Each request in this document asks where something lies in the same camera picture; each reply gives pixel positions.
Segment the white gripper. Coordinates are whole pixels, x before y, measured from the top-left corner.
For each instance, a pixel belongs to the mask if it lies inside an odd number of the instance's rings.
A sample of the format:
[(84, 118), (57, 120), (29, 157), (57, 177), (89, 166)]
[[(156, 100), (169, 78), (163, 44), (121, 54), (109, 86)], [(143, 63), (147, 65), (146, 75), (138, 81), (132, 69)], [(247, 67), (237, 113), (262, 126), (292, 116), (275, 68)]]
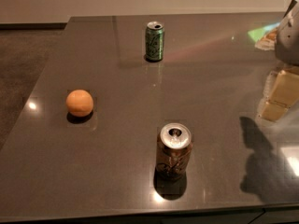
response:
[[(284, 63), (299, 65), (299, 0), (291, 0), (278, 26), (276, 57)], [(268, 101), (260, 103), (262, 119), (276, 122), (299, 100), (299, 67), (282, 69), (275, 80)]]

